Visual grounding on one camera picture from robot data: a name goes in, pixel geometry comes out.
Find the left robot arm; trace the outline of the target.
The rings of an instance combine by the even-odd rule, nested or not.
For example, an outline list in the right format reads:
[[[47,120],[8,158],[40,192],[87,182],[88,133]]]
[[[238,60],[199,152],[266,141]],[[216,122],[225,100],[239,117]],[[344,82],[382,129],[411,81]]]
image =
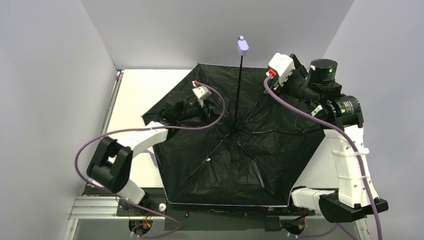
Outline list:
[[[210,120],[214,104],[210,100],[200,103],[190,98],[176,103],[166,103],[155,119],[146,125],[146,131],[134,131],[117,139],[103,137],[87,167],[87,175],[114,194],[133,204],[140,204],[145,191],[130,179],[133,158],[148,148],[172,138],[183,121],[193,118]]]

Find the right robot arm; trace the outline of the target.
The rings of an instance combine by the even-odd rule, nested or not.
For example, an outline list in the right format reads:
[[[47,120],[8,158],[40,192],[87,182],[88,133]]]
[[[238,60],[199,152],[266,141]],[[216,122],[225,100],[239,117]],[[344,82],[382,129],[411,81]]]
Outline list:
[[[364,118],[359,101],[342,92],[336,81],[338,64],[331,59],[315,59],[306,68],[294,54],[276,56],[270,64],[278,74],[283,92],[311,102],[311,115],[326,122],[323,126],[334,159],[338,189],[296,188],[291,202],[298,208],[322,213],[330,223],[350,223],[389,209],[378,196],[370,176],[364,146]]]

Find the lilac umbrella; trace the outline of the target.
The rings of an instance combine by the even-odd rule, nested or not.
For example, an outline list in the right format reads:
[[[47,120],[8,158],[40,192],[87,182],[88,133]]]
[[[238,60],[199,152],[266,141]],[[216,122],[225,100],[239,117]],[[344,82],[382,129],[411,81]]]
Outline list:
[[[172,126],[153,147],[167,199],[173,204],[284,206],[290,190],[324,140],[318,123],[264,94],[266,70],[197,64],[144,115],[194,98],[192,81],[217,90],[210,120]]]

